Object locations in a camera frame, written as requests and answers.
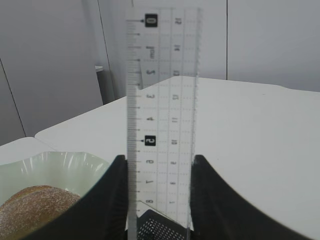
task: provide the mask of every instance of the white bowl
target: white bowl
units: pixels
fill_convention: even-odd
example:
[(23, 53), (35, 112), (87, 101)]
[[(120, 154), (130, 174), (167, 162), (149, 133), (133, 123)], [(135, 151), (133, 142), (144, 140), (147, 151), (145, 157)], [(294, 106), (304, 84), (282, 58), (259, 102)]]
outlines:
[(84, 196), (110, 164), (86, 152), (49, 151), (0, 165), (0, 206), (20, 190), (50, 185)]

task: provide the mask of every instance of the clear ruler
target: clear ruler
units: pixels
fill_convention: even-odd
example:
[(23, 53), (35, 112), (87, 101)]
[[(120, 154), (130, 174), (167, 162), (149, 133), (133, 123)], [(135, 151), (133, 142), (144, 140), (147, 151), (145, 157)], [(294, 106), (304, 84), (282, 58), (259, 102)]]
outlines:
[(201, 12), (134, 9), (126, 23), (128, 239), (135, 240), (143, 206), (190, 227)]

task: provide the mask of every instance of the gray wall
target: gray wall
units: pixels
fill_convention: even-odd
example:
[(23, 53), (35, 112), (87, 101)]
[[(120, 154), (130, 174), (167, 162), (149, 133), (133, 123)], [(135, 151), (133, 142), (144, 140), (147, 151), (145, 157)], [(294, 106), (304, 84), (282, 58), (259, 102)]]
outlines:
[[(114, 80), (115, 97), (126, 95), (126, 8), (131, 0), (98, 0), (105, 31), (110, 71)], [(134, 0), (135, 6), (150, 3)], [(176, 5), (184, 0), (175, 1)], [(200, 0), (203, 9), (203, 31), (200, 52), (200, 76), (226, 79), (227, 69), (227, 2)]]
[(82, 6), (94, 64), (103, 66), (103, 71), (97, 74), (103, 103), (110, 103), (115, 100), (114, 84), (109, 68), (99, 2), (98, 0), (82, 0)]
[(27, 136), (102, 105), (82, 3), (2, 0), (0, 56)]
[(126, 8), (130, 0), (98, 0), (116, 99), (126, 95)]
[(25, 137), (0, 61), (0, 146)]
[(228, 79), (320, 92), (319, 0), (228, 0)]

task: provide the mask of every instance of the white tabletop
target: white tabletop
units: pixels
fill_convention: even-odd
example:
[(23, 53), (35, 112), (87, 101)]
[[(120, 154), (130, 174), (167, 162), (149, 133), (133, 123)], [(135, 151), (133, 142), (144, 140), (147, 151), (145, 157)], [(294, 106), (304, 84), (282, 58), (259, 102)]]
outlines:
[[(196, 154), (270, 217), (320, 239), (320, 93), (200, 78)], [(126, 154), (126, 99), (39, 132), (58, 151)]]
[(24, 137), (0, 146), (0, 165), (21, 161), (53, 149), (34, 137)]

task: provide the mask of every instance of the bread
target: bread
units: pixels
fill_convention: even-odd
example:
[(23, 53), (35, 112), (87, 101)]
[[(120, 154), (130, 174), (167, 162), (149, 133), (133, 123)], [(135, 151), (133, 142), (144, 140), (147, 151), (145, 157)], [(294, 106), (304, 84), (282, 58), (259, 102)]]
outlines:
[(80, 196), (51, 186), (27, 187), (0, 207), (0, 240), (19, 240), (54, 220)]

